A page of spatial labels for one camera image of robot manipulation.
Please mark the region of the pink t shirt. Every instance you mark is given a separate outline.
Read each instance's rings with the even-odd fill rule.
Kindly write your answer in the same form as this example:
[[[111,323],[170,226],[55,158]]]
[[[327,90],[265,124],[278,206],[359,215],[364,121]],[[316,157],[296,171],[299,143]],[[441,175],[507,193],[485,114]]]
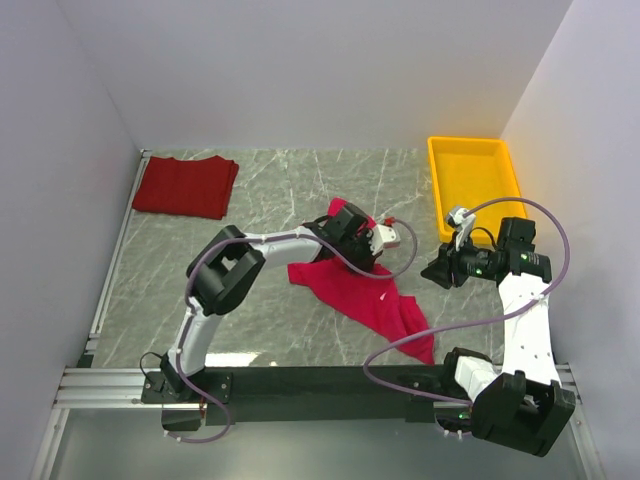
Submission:
[[[322,303],[390,342],[429,328],[416,298],[400,294],[393,279],[363,276],[335,256],[290,264],[287,273],[291,284],[308,288]]]

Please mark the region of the yellow plastic tray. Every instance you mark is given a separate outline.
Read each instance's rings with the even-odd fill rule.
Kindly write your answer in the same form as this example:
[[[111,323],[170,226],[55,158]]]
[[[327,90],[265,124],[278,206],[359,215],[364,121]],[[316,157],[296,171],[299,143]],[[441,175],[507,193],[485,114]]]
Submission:
[[[518,197],[520,188],[507,144],[500,139],[438,137],[427,140],[439,240],[451,240],[446,214],[502,197]]]

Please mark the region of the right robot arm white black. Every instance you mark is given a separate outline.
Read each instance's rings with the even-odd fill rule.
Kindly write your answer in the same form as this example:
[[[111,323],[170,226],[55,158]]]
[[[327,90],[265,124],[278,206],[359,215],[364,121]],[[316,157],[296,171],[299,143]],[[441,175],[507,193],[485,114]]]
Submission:
[[[474,245],[475,217],[462,207],[446,217],[454,234],[422,271],[423,278],[450,289],[470,278],[495,283],[507,319],[503,363],[456,347],[444,360],[439,387],[452,399],[466,397],[469,413],[449,419],[474,437],[534,456],[545,456],[570,420],[575,394],[564,388],[551,348],[549,301],[551,263],[535,250],[535,223],[502,219],[490,249]]]

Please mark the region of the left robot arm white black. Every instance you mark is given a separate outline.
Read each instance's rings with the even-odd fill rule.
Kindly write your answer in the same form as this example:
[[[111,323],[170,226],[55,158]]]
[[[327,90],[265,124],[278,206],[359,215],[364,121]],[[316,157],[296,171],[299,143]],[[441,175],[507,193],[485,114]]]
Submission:
[[[175,342],[159,357],[160,370],[144,375],[143,391],[186,402],[208,389],[205,361],[216,330],[245,300],[262,271],[336,258],[356,273],[372,275],[377,258],[398,240],[391,226],[371,223],[351,203],[283,232],[223,228],[187,268],[185,318]]]

